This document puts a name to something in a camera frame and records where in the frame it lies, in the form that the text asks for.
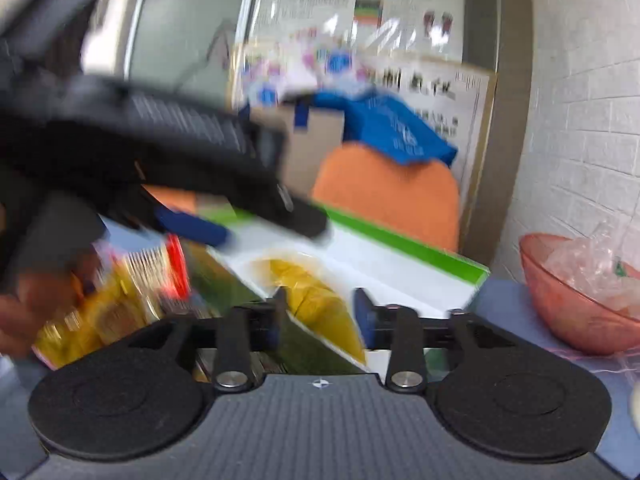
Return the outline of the person's left hand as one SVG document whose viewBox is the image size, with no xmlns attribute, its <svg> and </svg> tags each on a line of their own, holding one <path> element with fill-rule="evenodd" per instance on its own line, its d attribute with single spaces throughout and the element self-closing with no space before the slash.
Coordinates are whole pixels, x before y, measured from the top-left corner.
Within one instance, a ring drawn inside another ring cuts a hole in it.
<svg viewBox="0 0 640 480">
<path fill-rule="evenodd" d="M 70 270 L 22 274 L 15 292 L 1 296 L 2 356 L 28 356 L 43 326 L 79 304 L 82 286 L 93 280 L 99 267 L 100 258 L 90 249 Z"/>
</svg>

